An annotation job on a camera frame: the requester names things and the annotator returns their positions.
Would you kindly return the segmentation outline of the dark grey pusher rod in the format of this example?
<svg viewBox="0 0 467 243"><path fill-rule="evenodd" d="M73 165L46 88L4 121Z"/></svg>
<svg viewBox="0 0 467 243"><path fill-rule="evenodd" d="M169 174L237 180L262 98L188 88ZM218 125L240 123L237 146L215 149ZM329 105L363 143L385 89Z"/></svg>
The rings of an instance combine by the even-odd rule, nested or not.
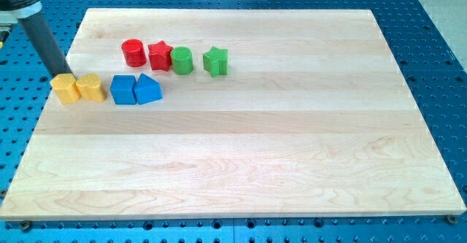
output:
<svg viewBox="0 0 467 243"><path fill-rule="evenodd" d="M18 22L52 77L72 72L45 16L41 12L27 18L21 18Z"/></svg>

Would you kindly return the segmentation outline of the silver and black end effector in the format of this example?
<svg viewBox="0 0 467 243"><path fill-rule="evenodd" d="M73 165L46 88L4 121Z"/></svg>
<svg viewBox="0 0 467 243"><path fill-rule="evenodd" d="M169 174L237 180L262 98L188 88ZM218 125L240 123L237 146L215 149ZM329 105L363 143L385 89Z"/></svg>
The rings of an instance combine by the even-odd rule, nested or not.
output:
<svg viewBox="0 0 467 243"><path fill-rule="evenodd" d="M41 9L41 0L1 0L1 47L19 19L28 18Z"/></svg>

